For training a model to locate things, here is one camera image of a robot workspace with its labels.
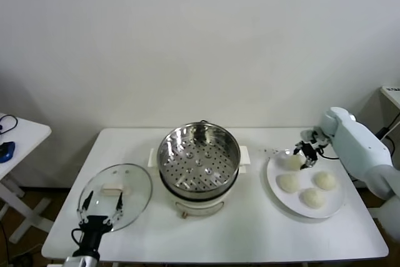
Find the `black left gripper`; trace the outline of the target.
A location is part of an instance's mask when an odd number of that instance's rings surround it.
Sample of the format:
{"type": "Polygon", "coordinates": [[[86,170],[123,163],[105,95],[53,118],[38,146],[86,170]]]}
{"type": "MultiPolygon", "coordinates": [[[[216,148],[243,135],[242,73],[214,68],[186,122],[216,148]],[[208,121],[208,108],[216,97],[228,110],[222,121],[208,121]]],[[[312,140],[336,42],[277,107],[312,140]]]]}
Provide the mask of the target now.
{"type": "Polygon", "coordinates": [[[77,209],[79,227],[73,229],[73,233],[80,231],[82,236],[80,241],[73,236],[73,241],[78,245],[78,249],[73,253],[74,257],[90,256],[92,258],[99,258],[100,254],[98,249],[102,236],[106,233],[110,233],[112,224],[119,221],[123,216],[123,192],[120,192],[115,210],[108,217],[98,215],[88,216],[88,209],[92,197],[93,191],[88,194],[77,209]]]}

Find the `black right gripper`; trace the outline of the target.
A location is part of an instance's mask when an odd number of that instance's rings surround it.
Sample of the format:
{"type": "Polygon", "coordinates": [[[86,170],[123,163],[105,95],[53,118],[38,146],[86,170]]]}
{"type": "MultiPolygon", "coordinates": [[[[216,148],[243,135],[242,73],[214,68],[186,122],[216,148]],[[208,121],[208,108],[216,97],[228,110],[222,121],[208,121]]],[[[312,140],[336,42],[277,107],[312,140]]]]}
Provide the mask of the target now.
{"type": "Polygon", "coordinates": [[[305,162],[301,165],[301,169],[312,168],[316,164],[315,159],[318,158],[317,151],[309,143],[298,142],[295,145],[293,154],[298,154],[300,151],[307,157],[305,162]]]}

